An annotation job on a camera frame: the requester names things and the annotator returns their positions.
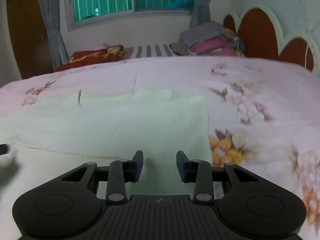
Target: wooden door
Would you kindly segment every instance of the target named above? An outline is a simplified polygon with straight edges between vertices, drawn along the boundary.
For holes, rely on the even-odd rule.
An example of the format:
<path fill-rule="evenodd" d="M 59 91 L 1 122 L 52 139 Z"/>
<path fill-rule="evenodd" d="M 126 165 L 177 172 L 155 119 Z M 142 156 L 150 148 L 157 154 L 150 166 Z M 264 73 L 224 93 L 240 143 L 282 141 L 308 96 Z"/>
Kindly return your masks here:
<path fill-rule="evenodd" d="M 47 31 L 38 0 L 8 0 L 13 52 L 23 79 L 53 72 Z"/>

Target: window sill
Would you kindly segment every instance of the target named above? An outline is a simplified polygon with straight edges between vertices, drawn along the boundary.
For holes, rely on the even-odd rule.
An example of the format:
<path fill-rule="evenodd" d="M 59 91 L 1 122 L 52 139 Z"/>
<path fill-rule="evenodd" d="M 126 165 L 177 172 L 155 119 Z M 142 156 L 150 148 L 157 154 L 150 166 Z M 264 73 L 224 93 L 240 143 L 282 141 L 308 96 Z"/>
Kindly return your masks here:
<path fill-rule="evenodd" d="M 148 10 L 148 11 L 138 11 L 138 12 L 124 11 L 124 12 L 95 16 L 92 18 L 78 21 L 78 22 L 74 22 L 72 19 L 67 18 L 67 21 L 69 21 L 68 31 L 71 32 L 72 30 L 79 30 L 87 26 L 97 26 L 103 23 L 114 22 L 118 20 L 140 18 L 140 17 L 154 17 L 154 16 L 191 16 L 191 12 L 187 9 Z"/>

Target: striped sheet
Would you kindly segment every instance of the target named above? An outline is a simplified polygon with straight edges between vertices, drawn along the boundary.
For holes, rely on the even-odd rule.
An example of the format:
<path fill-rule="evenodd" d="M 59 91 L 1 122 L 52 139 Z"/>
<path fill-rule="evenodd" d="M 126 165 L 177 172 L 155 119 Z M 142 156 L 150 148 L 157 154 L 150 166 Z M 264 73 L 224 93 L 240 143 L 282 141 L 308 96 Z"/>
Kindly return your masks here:
<path fill-rule="evenodd" d="M 147 45 L 135 46 L 133 48 L 126 49 L 126 55 L 124 59 L 141 57 L 176 57 L 176 55 L 167 44 Z"/>

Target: brown headboard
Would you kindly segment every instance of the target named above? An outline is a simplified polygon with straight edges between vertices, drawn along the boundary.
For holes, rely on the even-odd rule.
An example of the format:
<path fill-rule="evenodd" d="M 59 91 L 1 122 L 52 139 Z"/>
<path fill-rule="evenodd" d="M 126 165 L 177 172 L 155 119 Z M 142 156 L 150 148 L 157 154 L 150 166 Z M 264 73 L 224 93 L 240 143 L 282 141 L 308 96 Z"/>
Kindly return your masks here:
<path fill-rule="evenodd" d="M 231 15 L 225 17 L 223 26 L 236 32 L 236 24 Z M 258 57 L 305 65 L 307 42 L 300 37 L 293 38 L 279 55 L 274 25 L 269 16 L 260 8 L 251 9 L 245 14 L 236 33 L 244 43 L 246 57 Z M 312 71 L 313 68 L 314 59 L 309 48 L 307 69 Z"/>

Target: pile of blankets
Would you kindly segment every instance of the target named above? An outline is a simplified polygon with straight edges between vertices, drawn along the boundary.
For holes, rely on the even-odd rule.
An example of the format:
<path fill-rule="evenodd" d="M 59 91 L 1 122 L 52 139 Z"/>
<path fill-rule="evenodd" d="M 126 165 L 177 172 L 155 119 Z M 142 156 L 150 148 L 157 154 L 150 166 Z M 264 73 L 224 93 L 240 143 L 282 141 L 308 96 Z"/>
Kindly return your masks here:
<path fill-rule="evenodd" d="M 215 22 L 181 33 L 179 41 L 171 44 L 170 48 L 178 56 L 244 56 L 240 38 Z"/>

